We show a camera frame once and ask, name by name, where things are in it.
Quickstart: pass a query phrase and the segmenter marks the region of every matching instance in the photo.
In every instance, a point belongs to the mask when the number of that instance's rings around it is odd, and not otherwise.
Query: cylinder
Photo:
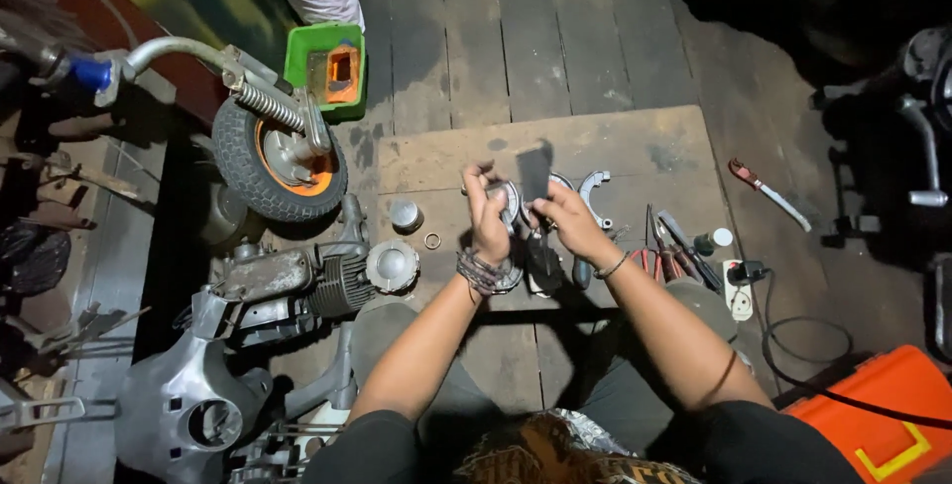
[[[390,223],[399,234],[412,234],[422,226],[422,210],[409,199],[397,198],[390,203]]]
[[[714,253],[718,247],[730,246],[732,242],[734,242],[734,234],[724,228],[694,237],[694,247],[705,257]]]

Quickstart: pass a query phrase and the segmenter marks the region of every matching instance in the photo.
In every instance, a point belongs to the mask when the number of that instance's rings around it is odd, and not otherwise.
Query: orange wheel rim
[[[265,121],[259,119],[258,123],[254,126],[254,147],[258,150],[258,158],[261,159],[261,162],[265,165],[265,170],[268,171],[271,177],[286,190],[300,196],[316,196],[324,193],[327,187],[330,186],[330,179],[334,176],[333,157],[328,153],[327,155],[316,157],[311,161],[310,178],[314,181],[312,185],[289,185],[285,183],[281,176],[271,169],[271,166],[268,164],[268,159],[265,158],[265,152],[262,149],[262,143],[264,141],[262,127],[264,125]]]

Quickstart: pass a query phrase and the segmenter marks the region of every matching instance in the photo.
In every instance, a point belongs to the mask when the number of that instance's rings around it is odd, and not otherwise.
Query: bracelet
[[[595,275],[595,278],[596,278],[596,279],[605,279],[605,278],[609,277],[610,275],[612,275],[613,273],[615,273],[615,271],[618,270],[618,267],[621,267],[621,266],[622,266],[622,263],[625,262],[625,259],[627,259],[629,255],[631,255],[631,252],[630,252],[630,251],[626,251],[626,252],[622,255],[622,258],[619,259],[617,263],[615,263],[615,266],[611,267],[610,269],[601,269],[600,271],[595,271],[595,274],[594,274],[594,275]]]
[[[491,296],[496,290],[496,284],[506,275],[502,270],[477,257],[472,247],[457,253],[456,271],[482,296]]]

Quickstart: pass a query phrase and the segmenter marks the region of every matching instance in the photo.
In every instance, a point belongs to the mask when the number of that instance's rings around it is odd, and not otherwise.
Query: electric cable
[[[798,315],[798,316],[793,316],[791,318],[785,318],[783,320],[779,320],[775,323],[771,323],[770,322],[770,296],[773,295],[774,280],[776,279],[776,273],[773,271],[773,269],[765,269],[765,271],[767,272],[769,277],[768,295],[767,295],[767,299],[764,301],[764,321],[767,324],[767,329],[764,331],[764,337],[763,337],[763,340],[761,341],[761,351],[764,353],[764,359],[767,361],[768,367],[771,370],[773,370],[774,373],[777,374],[777,376],[779,376],[781,380],[784,380],[799,388],[809,390],[813,393],[821,394],[825,396],[826,398],[835,400],[841,404],[846,404],[854,408],[859,408],[860,410],[871,412],[879,416],[889,417],[892,419],[897,419],[899,421],[905,421],[910,424],[920,425],[924,427],[938,428],[938,429],[952,429],[952,420],[941,419],[939,417],[917,416],[915,414],[907,414],[906,412],[890,410],[889,408],[877,406],[876,404],[870,404],[868,402],[863,402],[862,400],[856,400],[848,396],[843,396],[839,393],[833,393],[824,388],[818,388],[816,386],[810,385],[796,378],[792,378],[790,377],[790,375],[780,370],[777,364],[774,362],[773,352],[770,350],[771,339],[773,339],[773,341],[777,343],[778,348],[783,350],[785,353],[793,357],[796,357],[798,359],[803,359],[801,356],[797,356],[796,354],[792,353],[785,345],[779,343],[779,340],[777,339],[777,335],[775,332],[780,326],[783,326],[785,324],[790,324],[792,322],[817,322],[820,324],[824,324],[830,328],[833,328],[839,332],[842,332],[846,335],[847,341],[849,343],[846,353],[844,353],[842,356],[846,356],[850,352],[852,352],[853,337],[849,333],[849,331],[843,326],[840,326],[839,324],[835,324],[833,322],[830,322],[822,318],[817,318],[815,316]],[[820,360],[820,361],[804,360],[804,361],[808,361],[810,363],[828,362],[827,360]]]

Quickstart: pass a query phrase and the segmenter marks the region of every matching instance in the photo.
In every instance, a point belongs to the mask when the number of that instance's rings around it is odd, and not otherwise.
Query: orange toolbox
[[[865,361],[829,391],[898,412],[952,419],[952,386],[910,345]],[[868,484],[905,484],[952,454],[952,430],[879,416],[822,395],[783,412],[818,429]]]

